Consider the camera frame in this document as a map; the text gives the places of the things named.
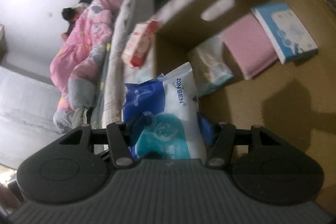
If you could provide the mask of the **white striped rolled blanket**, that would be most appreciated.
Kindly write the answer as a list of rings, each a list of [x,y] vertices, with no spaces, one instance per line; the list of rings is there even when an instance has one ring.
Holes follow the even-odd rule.
[[[136,24],[147,21],[153,14],[154,0],[122,0],[114,25],[104,84],[102,128],[121,120],[124,90],[124,63],[121,55],[126,47],[127,37]]]

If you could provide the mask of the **blue white mask box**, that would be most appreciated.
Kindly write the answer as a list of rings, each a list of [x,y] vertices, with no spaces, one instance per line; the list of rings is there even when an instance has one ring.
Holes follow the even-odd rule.
[[[269,2],[251,11],[272,43],[281,64],[311,57],[318,52],[310,33],[285,2]]]

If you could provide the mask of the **red tissue pack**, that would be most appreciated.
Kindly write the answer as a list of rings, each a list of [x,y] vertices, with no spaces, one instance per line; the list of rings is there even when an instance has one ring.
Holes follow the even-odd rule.
[[[133,68],[144,65],[151,44],[155,41],[157,29],[158,22],[156,20],[148,20],[135,25],[121,55],[122,61],[126,65]]]

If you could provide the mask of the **blue white wipes pack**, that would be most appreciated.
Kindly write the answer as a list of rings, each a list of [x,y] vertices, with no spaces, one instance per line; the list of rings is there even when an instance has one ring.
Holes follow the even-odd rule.
[[[122,114],[129,125],[129,150],[134,159],[155,154],[164,159],[205,161],[190,63],[140,84],[126,83],[125,87]]]

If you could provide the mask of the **person with dark hair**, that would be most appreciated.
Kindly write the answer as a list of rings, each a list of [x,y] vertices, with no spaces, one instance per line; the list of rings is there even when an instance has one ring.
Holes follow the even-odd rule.
[[[67,7],[67,8],[62,9],[62,17],[65,21],[69,23],[67,32],[64,32],[63,34],[61,34],[62,40],[64,42],[68,39],[72,30],[74,29],[76,20],[79,19],[80,15],[83,13],[83,11],[88,6],[89,6],[88,3],[81,2],[75,7]]]

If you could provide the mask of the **clear packaged cloth bag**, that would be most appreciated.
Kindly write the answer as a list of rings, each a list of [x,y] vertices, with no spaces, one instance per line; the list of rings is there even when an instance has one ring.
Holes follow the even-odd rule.
[[[187,53],[198,97],[208,95],[234,77],[223,60],[224,43],[215,35]]]

